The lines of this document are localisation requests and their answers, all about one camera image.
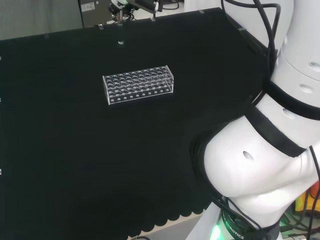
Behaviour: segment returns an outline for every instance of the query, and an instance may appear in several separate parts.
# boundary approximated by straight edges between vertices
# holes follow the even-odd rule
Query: black robot strap
[[[289,157],[298,157],[306,150],[305,148],[298,146],[295,142],[291,141],[286,135],[284,135],[256,107],[249,108],[245,114],[245,117],[261,137]]]

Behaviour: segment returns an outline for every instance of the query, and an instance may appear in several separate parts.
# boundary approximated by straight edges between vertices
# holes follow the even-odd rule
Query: black tape
[[[263,89],[273,100],[290,112],[307,119],[320,121],[319,107],[311,106],[295,99],[278,87],[273,81],[264,81]]]
[[[248,110],[245,114],[245,117],[261,137],[289,157],[298,157],[306,150],[305,148],[298,146],[295,142],[291,141],[286,135],[284,135],[256,107],[250,108],[250,110]]]

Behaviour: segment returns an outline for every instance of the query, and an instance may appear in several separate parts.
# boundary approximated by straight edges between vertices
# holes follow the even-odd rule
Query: black fabric
[[[260,112],[256,107],[251,107],[245,117],[254,129],[269,144],[289,157],[295,158],[301,155],[306,149],[298,146],[290,138],[284,135],[273,123]]]
[[[210,204],[190,144],[243,115],[264,59],[220,9],[123,28],[0,42],[1,240],[125,240]],[[174,94],[108,105],[103,75],[165,65]]]
[[[307,119],[320,121],[320,108],[306,104],[287,94],[273,81],[264,81],[263,89],[285,109]]]

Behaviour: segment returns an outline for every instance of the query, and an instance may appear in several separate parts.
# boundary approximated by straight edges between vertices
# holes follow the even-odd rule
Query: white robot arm
[[[319,9],[319,0],[294,1],[291,25],[271,77],[292,98],[316,108],[320,108]],[[289,140],[307,150],[297,157],[288,156],[265,140],[243,116],[208,143],[204,167],[218,192],[267,228],[318,181],[308,147],[313,145],[320,159],[320,120],[293,113],[268,94],[256,108]],[[239,213],[232,204],[230,207]]]

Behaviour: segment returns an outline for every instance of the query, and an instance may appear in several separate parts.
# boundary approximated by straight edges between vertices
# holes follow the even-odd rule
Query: robotic arm
[[[109,11],[117,15],[121,10],[131,11],[132,9],[143,9],[150,13],[162,12],[163,0],[111,0]]]

